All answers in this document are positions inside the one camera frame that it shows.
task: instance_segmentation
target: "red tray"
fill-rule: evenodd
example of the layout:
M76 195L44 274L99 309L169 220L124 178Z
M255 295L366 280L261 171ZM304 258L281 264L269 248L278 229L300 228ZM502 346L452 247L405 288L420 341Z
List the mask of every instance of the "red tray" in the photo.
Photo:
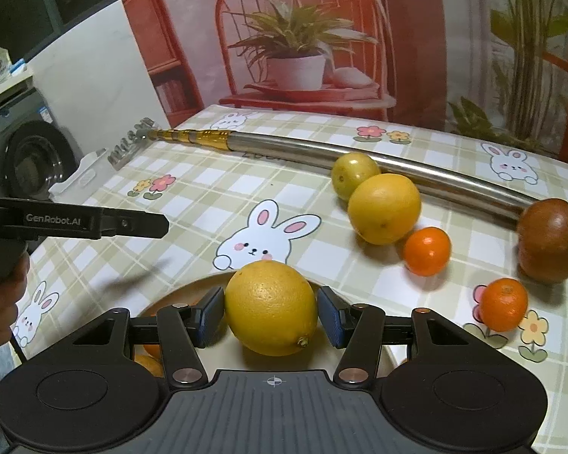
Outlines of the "red tray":
M365 89L337 89L334 85L324 84L320 90L282 90L273 81L249 83L245 89L263 92L270 99L284 102L337 102L379 98L379 84Z

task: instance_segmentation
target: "bunny face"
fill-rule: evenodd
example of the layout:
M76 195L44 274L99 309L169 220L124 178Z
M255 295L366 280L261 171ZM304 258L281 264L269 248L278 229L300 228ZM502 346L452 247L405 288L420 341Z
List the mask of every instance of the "bunny face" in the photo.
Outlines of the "bunny face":
M526 154L520 150L510 150L506 155L498 147L482 143L484 151L492 156L490 167L503 180L521 179L530 185L538 182L538 175L524 162Z
M210 129L236 129L244 124L247 117L237 112L232 112L223 116L216 123L210 125Z
M291 240L316 230L321 219L317 215L298 215L274 227L278 205L273 200L261 201L248 216L248 226L238 230L217 248L212 261L215 268L238 270L259 260L286 263L292 251Z
M38 285L30 305L23 310L19 319L17 319L15 327L12 329L12 334L21 345L21 348L25 348L34 336L36 336L36 330L38 329L42 315L50 311L59 299L59 294L56 292L43 299L42 294L44 294L46 288L47 282L45 281Z

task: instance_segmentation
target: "white flower pot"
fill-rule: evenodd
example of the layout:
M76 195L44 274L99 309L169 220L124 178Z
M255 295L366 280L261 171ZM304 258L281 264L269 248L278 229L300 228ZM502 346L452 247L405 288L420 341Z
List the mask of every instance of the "white flower pot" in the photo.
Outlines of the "white flower pot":
M269 76L282 90L319 90L324 77L326 58L306 56L304 58L269 58Z

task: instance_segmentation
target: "metal screw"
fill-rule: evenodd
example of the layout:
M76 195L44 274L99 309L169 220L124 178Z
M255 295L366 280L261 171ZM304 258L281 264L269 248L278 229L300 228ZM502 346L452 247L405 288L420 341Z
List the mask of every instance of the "metal screw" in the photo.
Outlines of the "metal screw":
M192 384L202 379L202 372L197 368L180 368L173 372L173 379L181 384Z
M363 368L344 368L339 372L339 379L348 384L360 384L368 379L368 372Z

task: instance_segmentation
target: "yellow flower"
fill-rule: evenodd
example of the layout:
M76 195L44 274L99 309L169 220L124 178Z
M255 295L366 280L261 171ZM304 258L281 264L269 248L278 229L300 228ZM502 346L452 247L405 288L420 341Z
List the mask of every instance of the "yellow flower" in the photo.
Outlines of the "yellow flower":
M392 131L387 133L387 136L392 140L407 140L410 138L410 133L403 133L401 131Z
M133 188L133 191L140 193L141 191L144 191L145 189L149 188L150 186L151 186L151 180L144 179L143 181L139 181L137 183L137 185Z
M549 331L549 323L544 317L539 318L535 311L528 311L526 317L521 320L519 328L521 341L530 345L535 343L538 346L545 345L545 333Z

